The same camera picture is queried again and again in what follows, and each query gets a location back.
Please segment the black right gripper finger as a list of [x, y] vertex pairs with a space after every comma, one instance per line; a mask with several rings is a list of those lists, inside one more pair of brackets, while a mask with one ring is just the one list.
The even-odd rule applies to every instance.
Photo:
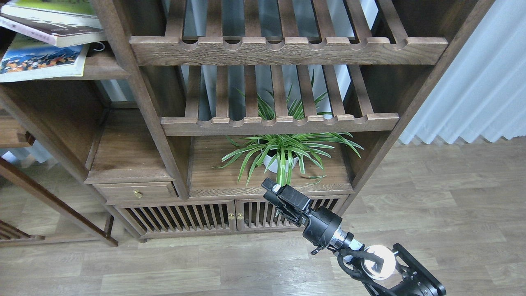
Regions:
[[282, 197], [275, 195], [273, 192], [265, 193], [265, 199], [267, 199], [271, 204], [276, 206], [278, 212], [283, 215], [289, 222], [293, 225], [300, 227], [306, 225], [307, 220], [304, 217], [304, 214], [301, 209], [290, 204]]
[[307, 212], [310, 208], [311, 200], [289, 185], [281, 186], [270, 178], [265, 178], [262, 187], [266, 190], [263, 197], [280, 210]]

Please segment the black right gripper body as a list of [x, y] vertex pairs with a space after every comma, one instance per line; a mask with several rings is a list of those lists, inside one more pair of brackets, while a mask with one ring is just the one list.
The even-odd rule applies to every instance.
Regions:
[[303, 237], [317, 247], [317, 250], [329, 248], [331, 250], [340, 249], [343, 244], [341, 232], [342, 218], [321, 207], [318, 210], [306, 208], [298, 210], [299, 215], [306, 220]]

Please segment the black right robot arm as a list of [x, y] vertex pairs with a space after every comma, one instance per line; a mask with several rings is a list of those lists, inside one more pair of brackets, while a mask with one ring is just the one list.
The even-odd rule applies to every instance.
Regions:
[[267, 178], [264, 197], [278, 213], [297, 227], [316, 248], [328, 249], [351, 278], [360, 281], [372, 296], [444, 296], [445, 287], [404, 247], [365, 247], [350, 232], [341, 229], [342, 218], [325, 207], [314, 210], [312, 200], [289, 185]]

